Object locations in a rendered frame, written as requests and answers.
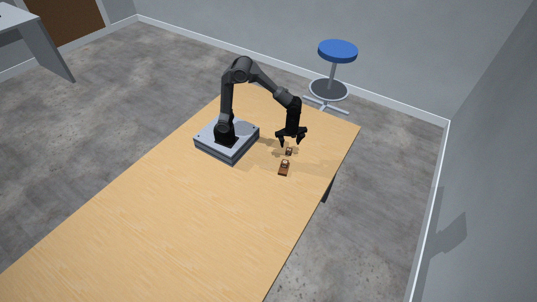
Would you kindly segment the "brown rectangular tray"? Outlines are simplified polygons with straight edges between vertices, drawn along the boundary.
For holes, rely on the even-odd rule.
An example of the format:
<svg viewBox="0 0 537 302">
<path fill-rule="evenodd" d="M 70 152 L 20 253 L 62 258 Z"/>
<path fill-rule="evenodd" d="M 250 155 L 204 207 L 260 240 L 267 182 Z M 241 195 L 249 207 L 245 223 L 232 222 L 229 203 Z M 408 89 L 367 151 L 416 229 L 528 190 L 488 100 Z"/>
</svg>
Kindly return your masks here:
<svg viewBox="0 0 537 302">
<path fill-rule="evenodd" d="M 288 173 L 288 170 L 289 170 L 289 165 L 290 165 L 290 162 L 288 163 L 288 167 L 287 169 L 286 168 L 282 168 L 281 166 L 279 167 L 279 170 L 278 170 L 278 174 L 281 175 L 281 176 L 285 176 L 287 177 L 287 173 Z"/>
</svg>

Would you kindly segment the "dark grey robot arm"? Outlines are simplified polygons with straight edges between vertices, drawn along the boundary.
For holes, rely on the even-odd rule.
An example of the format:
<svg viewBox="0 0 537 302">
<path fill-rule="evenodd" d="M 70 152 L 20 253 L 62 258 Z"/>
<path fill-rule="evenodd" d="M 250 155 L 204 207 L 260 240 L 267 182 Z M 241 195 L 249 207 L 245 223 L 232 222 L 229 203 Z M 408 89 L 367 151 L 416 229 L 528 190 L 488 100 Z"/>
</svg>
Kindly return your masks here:
<svg viewBox="0 0 537 302">
<path fill-rule="evenodd" d="M 273 98 L 287 110 L 286 125 L 297 127 L 300 121 L 302 101 L 290 94 L 287 88 L 277 86 L 250 57 L 236 58 L 223 72 L 221 81 L 221 102 L 218 122 L 214 126 L 215 143 L 232 148 L 239 139 L 235 136 L 232 109 L 234 84 L 257 82 L 273 94 Z"/>
</svg>

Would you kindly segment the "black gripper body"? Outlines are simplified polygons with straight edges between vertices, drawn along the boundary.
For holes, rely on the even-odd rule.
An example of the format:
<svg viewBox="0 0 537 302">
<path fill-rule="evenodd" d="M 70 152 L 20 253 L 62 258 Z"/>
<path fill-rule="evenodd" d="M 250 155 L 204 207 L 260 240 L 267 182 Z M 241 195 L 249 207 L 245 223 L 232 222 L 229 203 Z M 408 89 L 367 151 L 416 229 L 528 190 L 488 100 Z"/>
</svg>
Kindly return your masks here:
<svg viewBox="0 0 537 302">
<path fill-rule="evenodd" d="M 302 132 L 305 132 L 307 133 L 308 129 L 306 127 L 294 127 L 294 128 L 290 128 L 289 126 L 285 125 L 285 128 L 279 130 L 279 131 L 276 131 L 275 132 L 275 135 L 276 135 L 276 138 L 278 138 L 278 136 L 291 136 L 292 138 L 295 138 L 297 137 L 298 134 L 302 133 Z"/>
</svg>

